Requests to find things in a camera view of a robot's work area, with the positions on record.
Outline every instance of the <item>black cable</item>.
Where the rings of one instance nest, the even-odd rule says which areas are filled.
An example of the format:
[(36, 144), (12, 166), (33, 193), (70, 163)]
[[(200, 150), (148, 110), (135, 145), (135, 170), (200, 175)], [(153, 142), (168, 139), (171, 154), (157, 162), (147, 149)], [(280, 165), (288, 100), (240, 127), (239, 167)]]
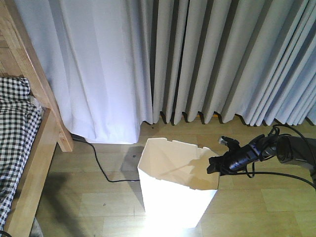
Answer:
[[(246, 174), (246, 172), (240, 172), (240, 173), (235, 173), (235, 174), (230, 174), (230, 175), (244, 175), (244, 174)], [(265, 172), (265, 171), (256, 171), (255, 174), (272, 174), (272, 175), (279, 175), (279, 176), (290, 177), (293, 179), (298, 179), (298, 180), (301, 180), (301, 181), (311, 185), (316, 190), (316, 186), (312, 182), (308, 181), (307, 179), (304, 179), (304, 178), (301, 178), (299, 176), (295, 176), (292, 174), (284, 174), (284, 173), (278, 173), (278, 172)]]
[(0, 231), (0, 234), (5, 235), (7, 237), (12, 237), (8, 232), (5, 232), (5, 231)]
[(74, 141), (76, 142), (82, 142), (82, 143), (85, 143), (85, 144), (88, 144), (90, 145), (92, 148), (93, 148), (93, 151), (94, 151), (94, 157), (98, 163), (98, 166), (101, 170), (101, 172), (103, 173), (104, 177), (107, 179), (107, 181), (109, 181), (110, 183), (117, 183), (117, 182), (138, 182), (140, 181), (139, 179), (120, 179), (120, 180), (110, 180), (107, 176), (107, 174), (105, 173), (105, 171), (103, 170), (100, 162), (99, 162), (99, 159), (98, 159), (98, 155), (97, 155), (97, 152), (95, 150), (95, 147), (94, 145), (92, 145), (91, 143), (88, 143), (87, 141), (84, 141), (84, 140), (80, 140), (80, 139), (76, 139), (76, 138), (73, 138)]
[(307, 179), (304, 179), (304, 178), (296, 176), (296, 175), (278, 173), (278, 172), (255, 171), (254, 170), (254, 168), (255, 168), (254, 162), (252, 163), (252, 176), (249, 175), (249, 172), (247, 170), (247, 166), (244, 169), (245, 172), (232, 172), (231, 170), (227, 170), (223, 165), (221, 165), (219, 168), (220, 168), (221, 176), (223, 176), (223, 175), (247, 175), (249, 178), (253, 178), (255, 176), (255, 174), (272, 174), (272, 175), (285, 176), (285, 177), (290, 177), (293, 179), (301, 180), (301, 181), (311, 185), (316, 190), (316, 185), (314, 185), (312, 182), (308, 181)]

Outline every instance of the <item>bed post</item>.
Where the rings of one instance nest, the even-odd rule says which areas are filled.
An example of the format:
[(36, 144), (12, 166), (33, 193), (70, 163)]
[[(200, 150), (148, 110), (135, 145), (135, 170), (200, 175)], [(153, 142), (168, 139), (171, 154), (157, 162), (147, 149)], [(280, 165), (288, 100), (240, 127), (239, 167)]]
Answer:
[(61, 120), (55, 97), (13, 0), (0, 0), (0, 32), (20, 69), (13, 70), (14, 76), (19, 76), (20, 71), (30, 81), (34, 96), (51, 109), (60, 129), (58, 144), (62, 151), (71, 152), (74, 146), (71, 135)]

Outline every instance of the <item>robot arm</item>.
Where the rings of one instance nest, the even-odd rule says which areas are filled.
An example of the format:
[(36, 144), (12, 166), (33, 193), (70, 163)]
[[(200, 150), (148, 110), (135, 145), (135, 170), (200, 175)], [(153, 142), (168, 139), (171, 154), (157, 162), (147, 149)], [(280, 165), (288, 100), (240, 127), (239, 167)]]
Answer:
[(224, 136), (219, 139), (219, 143), (226, 145), (229, 150), (220, 157), (209, 158), (208, 174), (220, 172), (221, 175), (234, 175), (246, 170), (250, 163), (276, 156), (280, 163), (308, 169), (316, 185), (316, 139), (279, 135), (279, 128), (274, 127), (267, 136), (262, 134), (243, 147), (239, 146), (237, 140)]

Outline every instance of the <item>gray curtain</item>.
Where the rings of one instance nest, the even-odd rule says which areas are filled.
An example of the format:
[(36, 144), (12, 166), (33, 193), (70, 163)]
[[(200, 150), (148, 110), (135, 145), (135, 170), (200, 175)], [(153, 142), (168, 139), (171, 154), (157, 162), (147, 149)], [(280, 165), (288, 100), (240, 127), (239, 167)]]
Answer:
[(316, 123), (315, 0), (141, 2), (153, 118)]

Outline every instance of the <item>power cord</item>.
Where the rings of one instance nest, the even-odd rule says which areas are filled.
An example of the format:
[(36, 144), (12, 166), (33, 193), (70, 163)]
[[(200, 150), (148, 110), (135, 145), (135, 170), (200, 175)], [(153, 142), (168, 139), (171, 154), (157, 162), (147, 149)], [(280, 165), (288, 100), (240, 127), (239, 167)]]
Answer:
[(1, 236), (4, 235), (4, 236), (7, 236), (7, 237), (12, 237), (8, 232), (6, 231), (0, 231), (0, 234)]
[(98, 159), (98, 155), (97, 155), (97, 152), (95, 150), (95, 147), (94, 145), (92, 145), (91, 143), (85, 141), (85, 140), (81, 140), (81, 139), (77, 139), (77, 138), (73, 138), (74, 141), (76, 142), (82, 142), (82, 143), (85, 143), (85, 144), (88, 144), (90, 145), (92, 148), (93, 148), (93, 152), (94, 152), (94, 157), (95, 157), (95, 160), (97, 161), (98, 163), (98, 166), (101, 170), (101, 172), (103, 173), (104, 177), (107, 179), (107, 181), (109, 181), (110, 183), (118, 183), (118, 182), (138, 182), (140, 181), (139, 179), (120, 179), (120, 180), (110, 180), (107, 176), (107, 174), (105, 173), (105, 171), (103, 170), (100, 162), (99, 162), (99, 159)]

